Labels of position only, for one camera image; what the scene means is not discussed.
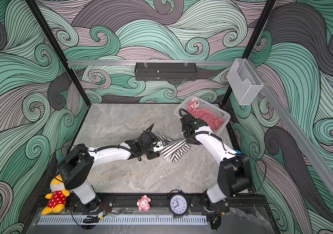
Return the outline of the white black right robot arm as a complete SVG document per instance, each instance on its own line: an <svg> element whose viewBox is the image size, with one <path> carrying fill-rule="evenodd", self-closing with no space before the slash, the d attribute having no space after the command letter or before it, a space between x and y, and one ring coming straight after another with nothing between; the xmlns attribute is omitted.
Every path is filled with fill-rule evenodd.
<svg viewBox="0 0 333 234"><path fill-rule="evenodd" d="M187 110L179 109L183 136L188 144L202 145L219 165L216 184L204 191L202 203L208 212L216 210L215 205L226 198L239 195L253 195L251 192L252 172L249 156L235 151L213 133L208 123L193 117Z"/></svg>

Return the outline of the black white striped tank top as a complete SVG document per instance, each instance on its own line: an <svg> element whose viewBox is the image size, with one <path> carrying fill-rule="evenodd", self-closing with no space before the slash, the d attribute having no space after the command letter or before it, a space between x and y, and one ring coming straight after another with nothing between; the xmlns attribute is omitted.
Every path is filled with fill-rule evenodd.
<svg viewBox="0 0 333 234"><path fill-rule="evenodd" d="M160 155L167 162L176 163L183 154L187 153L191 147L191 144L188 144L185 139L173 139L169 138L164 134L155 132L154 133L159 141L167 143L164 148L159 151Z"/></svg>

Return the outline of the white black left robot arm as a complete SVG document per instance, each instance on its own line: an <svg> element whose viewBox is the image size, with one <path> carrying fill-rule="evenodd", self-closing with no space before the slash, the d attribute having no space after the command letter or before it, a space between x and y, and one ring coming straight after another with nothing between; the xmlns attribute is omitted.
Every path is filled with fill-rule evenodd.
<svg viewBox="0 0 333 234"><path fill-rule="evenodd" d="M58 173L66 189L78 197L78 209L83 212L95 212L101 201L87 177L91 169L99 165L119 161L138 159L143 155L148 160L160 156L160 151L168 145L159 139L149 126L136 140L127 140L118 145L99 148L86 147L85 144L74 146L58 163Z"/></svg>

